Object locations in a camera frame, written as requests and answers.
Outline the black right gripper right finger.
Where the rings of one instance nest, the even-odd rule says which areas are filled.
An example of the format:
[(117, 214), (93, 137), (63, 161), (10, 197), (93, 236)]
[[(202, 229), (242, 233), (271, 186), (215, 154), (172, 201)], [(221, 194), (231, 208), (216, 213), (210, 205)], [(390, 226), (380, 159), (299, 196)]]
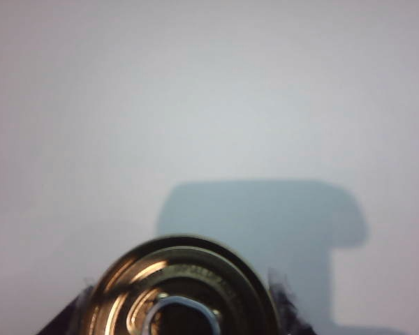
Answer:
[(314, 328), (301, 317), (286, 277), (269, 269), (267, 282), (280, 321), (280, 334), (316, 335)]

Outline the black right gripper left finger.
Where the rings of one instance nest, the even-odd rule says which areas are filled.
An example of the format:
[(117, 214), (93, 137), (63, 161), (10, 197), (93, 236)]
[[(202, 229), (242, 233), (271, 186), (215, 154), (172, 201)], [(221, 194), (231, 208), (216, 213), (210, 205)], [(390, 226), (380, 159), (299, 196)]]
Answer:
[(82, 317), (93, 289), (93, 285), (83, 289), (37, 335), (79, 334)]

